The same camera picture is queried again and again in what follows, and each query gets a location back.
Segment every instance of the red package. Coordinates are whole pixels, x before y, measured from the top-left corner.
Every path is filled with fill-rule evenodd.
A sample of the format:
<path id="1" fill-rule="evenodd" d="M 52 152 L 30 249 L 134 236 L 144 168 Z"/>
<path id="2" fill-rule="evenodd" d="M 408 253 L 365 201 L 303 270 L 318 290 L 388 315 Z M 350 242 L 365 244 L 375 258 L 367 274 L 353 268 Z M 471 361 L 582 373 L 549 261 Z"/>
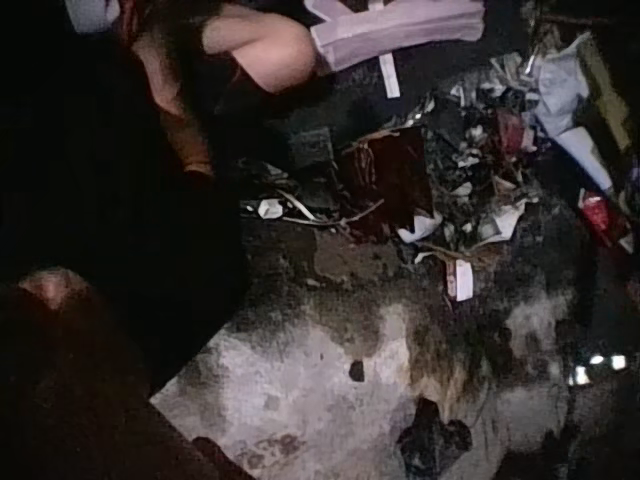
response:
<path id="1" fill-rule="evenodd" d="M 593 231 L 607 247 L 622 246 L 627 252 L 633 252 L 626 238 L 631 234 L 627 219 L 609 206 L 606 197 L 599 193 L 580 191 L 578 207 L 589 221 Z"/>

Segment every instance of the dark fabric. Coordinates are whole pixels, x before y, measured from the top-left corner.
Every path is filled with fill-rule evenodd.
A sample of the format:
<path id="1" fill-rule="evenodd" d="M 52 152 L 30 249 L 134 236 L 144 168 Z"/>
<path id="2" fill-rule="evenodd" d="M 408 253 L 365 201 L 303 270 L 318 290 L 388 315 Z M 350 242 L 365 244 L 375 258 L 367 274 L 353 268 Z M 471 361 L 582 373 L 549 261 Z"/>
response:
<path id="1" fill-rule="evenodd" d="M 129 52 L 112 38 L 69 36 L 61 22 L 41 25 L 64 48 L 40 62 L 25 47 L 37 68 L 7 70 L 15 88 L 0 118 L 0 279 L 53 265 L 82 275 L 157 388 L 242 295 L 237 209 L 224 179 L 182 172 Z"/>

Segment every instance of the person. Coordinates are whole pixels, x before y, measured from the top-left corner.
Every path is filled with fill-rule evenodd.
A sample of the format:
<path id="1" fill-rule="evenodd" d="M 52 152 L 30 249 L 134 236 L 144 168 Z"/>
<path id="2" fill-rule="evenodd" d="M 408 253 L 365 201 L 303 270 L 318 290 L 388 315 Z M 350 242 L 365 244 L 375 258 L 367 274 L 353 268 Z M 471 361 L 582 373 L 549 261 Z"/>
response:
<path id="1" fill-rule="evenodd" d="M 237 128 L 247 127 L 256 109 L 315 69 L 309 31 L 281 15 L 212 0 L 155 0 L 140 16 L 132 49 L 169 138 L 191 169 L 210 168 L 207 136 L 228 136 L 231 117 L 242 119 Z"/>
<path id="2" fill-rule="evenodd" d="M 223 176 L 185 168 L 141 62 L 112 35 L 79 35 L 70 3 L 6 12 L 29 19 L 55 56 L 34 61 L 30 44 L 0 33 L 0 282 L 50 267 L 82 276 L 140 350 L 154 392 L 243 297 L 237 200 Z"/>
<path id="3" fill-rule="evenodd" d="M 9 476 L 252 480 L 148 402 L 135 345 L 66 269 L 0 288 L 0 459 Z"/>

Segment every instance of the paper tag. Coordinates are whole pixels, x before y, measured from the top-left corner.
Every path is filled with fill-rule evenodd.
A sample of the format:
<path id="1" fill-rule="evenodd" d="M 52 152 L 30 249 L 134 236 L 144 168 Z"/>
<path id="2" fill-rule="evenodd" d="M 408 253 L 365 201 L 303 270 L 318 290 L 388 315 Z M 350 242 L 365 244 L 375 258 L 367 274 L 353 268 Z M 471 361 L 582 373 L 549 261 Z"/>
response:
<path id="1" fill-rule="evenodd" d="M 469 262 L 456 260 L 456 300 L 464 302 L 473 298 L 473 268 Z"/>
<path id="2" fill-rule="evenodd" d="M 457 300 L 458 292 L 456 287 L 456 264 L 453 261 L 446 263 L 447 266 L 447 295 L 453 300 Z"/>
<path id="3" fill-rule="evenodd" d="M 369 10 L 378 11 L 384 8 L 383 0 L 369 0 Z M 382 78 L 384 79 L 384 87 L 387 90 L 387 98 L 400 97 L 400 83 L 398 82 L 398 73 L 396 72 L 396 63 L 393 59 L 393 53 L 387 53 L 378 57 L 380 61 L 380 69 L 382 70 Z"/>

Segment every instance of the bare leg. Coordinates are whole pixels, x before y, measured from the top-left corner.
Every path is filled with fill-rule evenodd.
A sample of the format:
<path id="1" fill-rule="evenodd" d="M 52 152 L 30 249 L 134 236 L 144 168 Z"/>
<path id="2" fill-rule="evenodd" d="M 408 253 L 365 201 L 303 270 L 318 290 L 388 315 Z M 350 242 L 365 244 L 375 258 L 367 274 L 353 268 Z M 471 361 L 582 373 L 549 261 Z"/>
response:
<path id="1" fill-rule="evenodd" d="M 163 125 L 185 170 L 212 174 L 207 143 L 179 97 L 180 81 L 169 65 L 164 41 L 160 34 L 150 31 L 140 36 L 133 50 L 145 66 L 156 104 L 166 112 Z M 313 41 L 302 25 L 239 5 L 224 4 L 220 15 L 206 23 L 202 46 L 210 55 L 231 53 L 271 94 L 305 82 L 316 62 Z"/>
<path id="2" fill-rule="evenodd" d="M 225 4 L 202 34 L 205 52 L 231 52 L 253 80 L 269 93 L 309 79 L 316 63 L 311 35 L 297 22 Z"/>

